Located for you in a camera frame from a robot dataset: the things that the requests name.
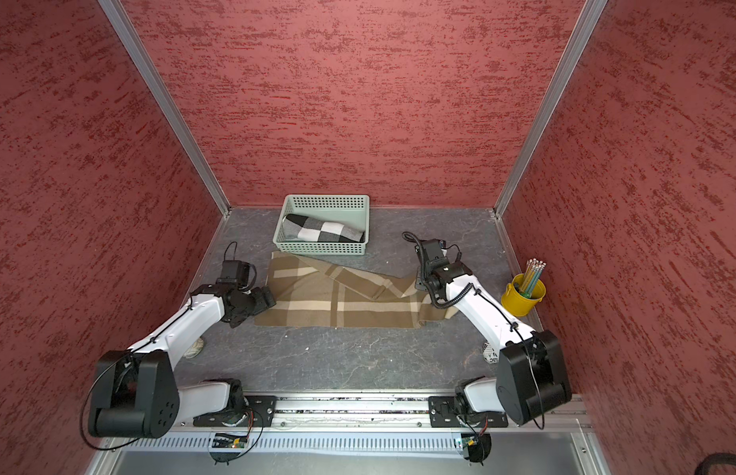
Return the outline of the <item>black white checkered scarf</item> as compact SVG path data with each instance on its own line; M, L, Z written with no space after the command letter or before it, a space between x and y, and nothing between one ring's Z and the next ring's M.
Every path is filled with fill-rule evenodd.
M363 243L365 232L338 222L322 221L314 217L287 214L283 220L286 241L305 243Z

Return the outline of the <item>brown beige plaid scarf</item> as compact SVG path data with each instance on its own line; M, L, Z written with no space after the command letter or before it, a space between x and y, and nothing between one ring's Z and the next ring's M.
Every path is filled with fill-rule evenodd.
M272 253L267 287L276 305L254 318L261 327L419 329L452 318L415 277L394 277L292 253Z

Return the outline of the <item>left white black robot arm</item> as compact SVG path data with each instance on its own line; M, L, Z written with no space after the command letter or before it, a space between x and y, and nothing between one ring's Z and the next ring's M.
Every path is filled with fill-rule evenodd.
M276 305L267 287L243 290L207 284L156 330L126 350L105 353L89 390L91 437L158 439L185 422L216 427L252 426L253 411L237 379L180 387L174 369L191 346L217 323L241 325Z

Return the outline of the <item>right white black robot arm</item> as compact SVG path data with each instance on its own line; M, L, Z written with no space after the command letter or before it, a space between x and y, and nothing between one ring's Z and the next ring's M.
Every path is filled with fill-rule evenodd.
M509 313L462 262L443 259L419 266L419 282L440 310L463 314L494 350L496 375L465 383L465 413L504 413L522 426L543 419L573 398L561 344Z

